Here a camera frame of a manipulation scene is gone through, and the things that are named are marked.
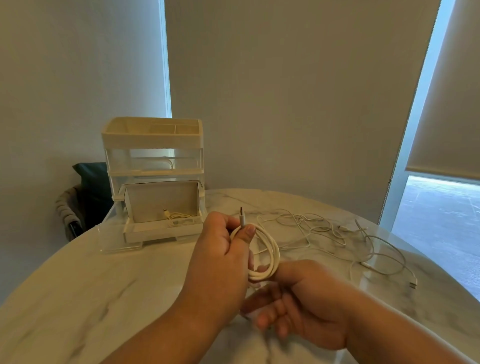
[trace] fingernail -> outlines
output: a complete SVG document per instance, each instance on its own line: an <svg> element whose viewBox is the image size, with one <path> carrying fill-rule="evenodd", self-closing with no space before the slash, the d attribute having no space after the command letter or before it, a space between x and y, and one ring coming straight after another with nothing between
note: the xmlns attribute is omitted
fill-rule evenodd
<svg viewBox="0 0 480 364"><path fill-rule="evenodd" d="M255 235L255 227L253 225L247 225L246 232L248 236L253 237Z"/></svg>

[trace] forearm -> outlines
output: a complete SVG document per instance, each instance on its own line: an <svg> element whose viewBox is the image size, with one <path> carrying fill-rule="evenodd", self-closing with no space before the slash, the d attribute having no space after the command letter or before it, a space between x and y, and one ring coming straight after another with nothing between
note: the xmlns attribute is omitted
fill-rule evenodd
<svg viewBox="0 0 480 364"><path fill-rule="evenodd" d="M115 350L102 364L193 364L212 345L218 330L173 305Z"/></svg>
<svg viewBox="0 0 480 364"><path fill-rule="evenodd" d="M360 363L472 363L419 324L358 292L353 301L347 349Z"/></svg>

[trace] marble table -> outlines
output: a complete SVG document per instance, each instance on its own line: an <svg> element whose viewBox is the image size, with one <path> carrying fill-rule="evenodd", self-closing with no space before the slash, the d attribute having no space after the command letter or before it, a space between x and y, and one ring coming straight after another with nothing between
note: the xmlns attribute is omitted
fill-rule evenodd
<svg viewBox="0 0 480 364"><path fill-rule="evenodd" d="M225 189L206 192L208 211L238 214L255 222L279 214L316 213L354 228L357 216L303 197L260 190ZM358 218L370 234L404 251L419 280L408 287L409 273L385 277L353 270L353 283L418 321L480 362L480 303L435 263L398 237ZM265 223L279 245L305 244L296 228ZM103 255L92 229L75 239L35 271L0 307L0 363L99 363L134 333L160 316L179 293L195 238L187 243L153 244L140 251ZM320 235L313 246L336 254L334 244ZM361 239L352 238L352 246ZM253 243L252 249L258 249ZM382 252L393 254L385 245ZM314 259L347 276L349 263L318 250L282 252L282 259ZM265 257L257 256L262 261ZM374 265L394 269L387 258ZM297 338L279 343L263 336L241 317L225 328L202 363L354 363L347 351L329 352Z"/></svg>

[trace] table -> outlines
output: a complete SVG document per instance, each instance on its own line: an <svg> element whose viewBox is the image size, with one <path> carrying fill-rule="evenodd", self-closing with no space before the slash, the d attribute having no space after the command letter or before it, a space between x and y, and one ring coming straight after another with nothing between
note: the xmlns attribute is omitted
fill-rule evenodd
<svg viewBox="0 0 480 364"><path fill-rule="evenodd" d="M480 303L435 263L398 237L341 209L307 198L278 192L242 189L206 191L208 211L238 214L247 220L278 214L316 213L354 228L358 218L369 234L401 248L419 280L408 287L409 273L384 277L353 270L353 283L420 322L472 359L480 362ZM296 228L275 222L265 227L279 245L298 241ZM187 243L153 244L140 251L103 255L96 230L75 239L35 271L0 308L1 363L98 363L137 331L159 317L179 293L194 246ZM315 235L314 245L336 251L327 238ZM385 245L379 249L390 252ZM282 252L282 259L314 259L347 275L349 263L317 250ZM264 259L257 256L257 261ZM395 264L378 257L375 267ZM298 338L279 343L271 333L265 339L241 317L225 328L202 363L354 363L347 351L329 352Z"/></svg>

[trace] roller blind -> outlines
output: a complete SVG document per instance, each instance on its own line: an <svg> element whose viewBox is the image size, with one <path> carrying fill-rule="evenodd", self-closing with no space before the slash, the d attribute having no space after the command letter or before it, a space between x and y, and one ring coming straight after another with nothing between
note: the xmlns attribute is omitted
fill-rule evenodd
<svg viewBox="0 0 480 364"><path fill-rule="evenodd" d="M166 0L172 114L204 122L206 186L378 221L438 5Z"/></svg>
<svg viewBox="0 0 480 364"><path fill-rule="evenodd" d="M480 179L480 1L456 0L407 170Z"/></svg>

